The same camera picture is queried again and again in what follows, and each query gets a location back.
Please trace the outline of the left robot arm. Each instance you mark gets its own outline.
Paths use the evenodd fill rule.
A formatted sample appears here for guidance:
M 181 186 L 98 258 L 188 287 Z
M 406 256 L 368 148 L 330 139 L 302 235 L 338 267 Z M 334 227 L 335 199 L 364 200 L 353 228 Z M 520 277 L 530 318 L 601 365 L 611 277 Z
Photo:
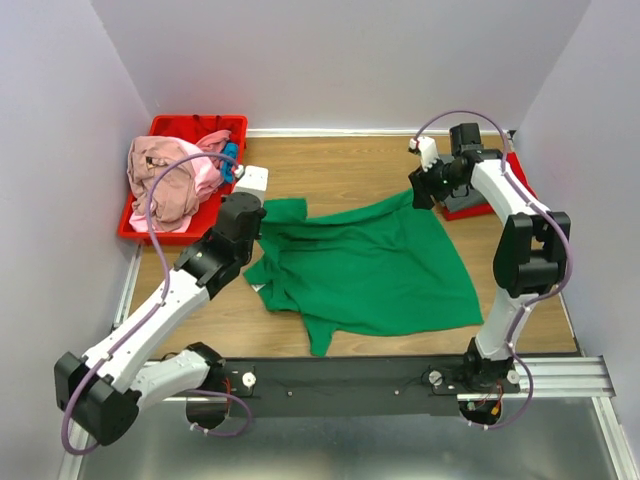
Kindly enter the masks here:
M 188 246 L 157 290 L 119 328 L 82 356 L 67 352 L 54 365 L 56 403 L 63 411 L 65 450 L 70 426 L 82 427 L 99 446 L 119 440 L 138 414 L 183 391 L 235 401 L 225 361 L 195 343 L 172 358 L 147 362 L 156 348 L 192 313 L 205 306 L 249 263 L 265 217 L 264 197 L 233 192 L 220 206 L 216 223 Z

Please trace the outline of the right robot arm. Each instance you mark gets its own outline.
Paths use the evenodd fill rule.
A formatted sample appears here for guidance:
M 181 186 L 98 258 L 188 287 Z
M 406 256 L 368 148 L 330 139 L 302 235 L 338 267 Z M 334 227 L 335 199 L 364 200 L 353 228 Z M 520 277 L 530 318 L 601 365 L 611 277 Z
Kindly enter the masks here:
M 453 374 L 455 382 L 480 392 L 507 379 L 517 340 L 535 305 L 566 283 L 571 221 L 524 186 L 504 149 L 484 147 L 477 124 L 459 124 L 449 137 L 450 162 L 442 160 L 433 138 L 416 135 L 410 140 L 408 150 L 419 156 L 420 165 L 409 180 L 416 209 L 430 210 L 468 187 L 484 197 L 502 224 L 492 264 L 494 303 Z

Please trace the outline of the green t shirt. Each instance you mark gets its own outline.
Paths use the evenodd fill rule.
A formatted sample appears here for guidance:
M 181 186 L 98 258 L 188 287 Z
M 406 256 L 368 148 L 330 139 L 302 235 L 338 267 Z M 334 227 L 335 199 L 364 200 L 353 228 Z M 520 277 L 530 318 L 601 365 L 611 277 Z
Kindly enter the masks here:
M 300 314 L 310 352 L 335 332 L 404 336 L 480 325 L 480 302 L 433 212 L 405 191 L 312 217 L 303 198 L 265 202 L 261 258 L 244 277 L 269 311 Z

